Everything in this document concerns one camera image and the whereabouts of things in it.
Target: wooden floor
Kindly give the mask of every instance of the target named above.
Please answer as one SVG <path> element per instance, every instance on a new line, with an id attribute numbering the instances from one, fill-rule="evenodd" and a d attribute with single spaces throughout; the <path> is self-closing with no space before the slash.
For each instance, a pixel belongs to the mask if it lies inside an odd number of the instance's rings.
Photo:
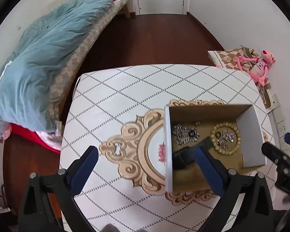
<path id="1" fill-rule="evenodd" d="M 118 16 L 101 33 L 77 77 L 85 72 L 142 64 L 213 65 L 208 50 L 222 47 L 189 16 L 155 14 L 132 19 Z M 72 90 L 61 116 L 63 122 L 71 102 Z M 18 135 L 8 138 L 4 148 L 4 183 L 8 202 L 16 212 L 29 174 L 53 174 L 58 167 L 58 154 Z M 60 216 L 56 202 L 52 203 Z"/>

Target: metal bolt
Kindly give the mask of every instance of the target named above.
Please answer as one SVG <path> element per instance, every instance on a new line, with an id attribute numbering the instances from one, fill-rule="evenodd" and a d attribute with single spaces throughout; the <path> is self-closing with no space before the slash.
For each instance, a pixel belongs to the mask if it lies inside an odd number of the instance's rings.
<path id="1" fill-rule="evenodd" d="M 264 174 L 261 173 L 261 172 L 259 172 L 259 173 L 258 173 L 258 177 L 262 179 L 262 178 L 264 178 Z"/>
<path id="2" fill-rule="evenodd" d="M 57 172 L 59 175 L 64 175 L 66 173 L 66 170 L 64 168 L 61 168 Z"/>
<path id="3" fill-rule="evenodd" d="M 31 173 L 29 177 L 30 177 L 31 179 L 35 178 L 35 177 L 36 177 L 36 173 Z"/>
<path id="4" fill-rule="evenodd" d="M 233 168 L 229 169 L 228 172 L 230 175 L 236 175 L 236 170 Z"/>

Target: pink panther plush toy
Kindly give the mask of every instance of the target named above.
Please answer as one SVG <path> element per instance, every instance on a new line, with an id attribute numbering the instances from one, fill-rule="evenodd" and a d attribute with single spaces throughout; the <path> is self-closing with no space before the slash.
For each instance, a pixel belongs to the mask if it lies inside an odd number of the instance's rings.
<path id="1" fill-rule="evenodd" d="M 260 85 L 264 86 L 264 80 L 266 78 L 266 75 L 268 74 L 268 70 L 272 67 L 272 64 L 275 63 L 276 59 L 274 56 L 268 52 L 263 50 L 261 53 L 261 58 L 246 58 L 244 56 L 239 56 L 236 58 L 237 60 L 237 67 L 239 70 L 242 70 L 240 62 L 245 61 L 253 61 L 257 64 L 254 65 L 254 67 L 250 70 L 248 73 L 252 80 L 257 83 L 259 82 Z"/>

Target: white tablecloth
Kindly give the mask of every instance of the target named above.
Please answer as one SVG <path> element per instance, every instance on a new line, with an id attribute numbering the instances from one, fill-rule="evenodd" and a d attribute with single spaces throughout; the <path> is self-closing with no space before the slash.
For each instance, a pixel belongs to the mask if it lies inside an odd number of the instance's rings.
<path id="1" fill-rule="evenodd" d="M 272 128 L 262 99 L 244 72 L 198 65 L 145 65 L 83 74 L 67 119 L 60 167 L 68 168 L 90 146 L 101 155 L 75 201 L 96 230 L 197 231 L 219 200 L 210 190 L 165 193 L 163 109 L 184 101 L 253 104 L 264 138 Z M 260 169 L 275 196 L 276 166 Z M 225 229 L 234 222 L 240 196 Z M 69 230 L 64 220 L 65 229 Z"/>

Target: box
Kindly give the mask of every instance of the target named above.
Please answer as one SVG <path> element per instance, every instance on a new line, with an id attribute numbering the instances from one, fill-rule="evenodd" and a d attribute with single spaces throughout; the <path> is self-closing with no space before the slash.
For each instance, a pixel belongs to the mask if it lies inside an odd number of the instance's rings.
<path id="1" fill-rule="evenodd" d="M 172 152 L 198 144 L 210 136 L 216 124 L 224 122 L 237 126 L 241 136 L 240 148 L 232 155 L 222 155 L 212 147 L 209 150 L 210 154 L 220 160 L 227 169 L 234 168 L 240 174 L 249 173 L 266 165 L 266 158 L 261 151 L 263 135 L 253 105 L 167 106 L 164 114 L 167 192 L 180 193 L 210 189 L 196 163 L 190 164 L 183 170 L 173 170 Z M 183 146 L 178 145 L 175 142 L 176 136 L 172 134 L 172 126 L 175 124 L 196 127 L 200 134 L 198 141 L 189 142 Z"/>

